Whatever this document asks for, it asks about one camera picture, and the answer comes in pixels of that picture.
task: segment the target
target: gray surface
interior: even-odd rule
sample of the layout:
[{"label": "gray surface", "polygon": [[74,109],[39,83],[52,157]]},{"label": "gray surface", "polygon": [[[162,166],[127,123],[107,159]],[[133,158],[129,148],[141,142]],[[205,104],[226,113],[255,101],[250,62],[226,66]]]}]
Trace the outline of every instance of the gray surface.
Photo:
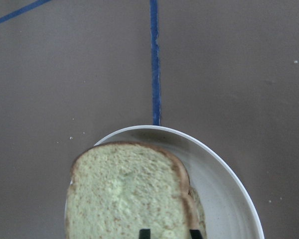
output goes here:
[{"label": "gray surface", "polygon": [[[266,238],[299,238],[299,1],[159,3],[162,125],[231,166]],[[151,124],[149,27],[149,2],[127,0],[0,24],[0,239],[64,238],[72,160]]]}]

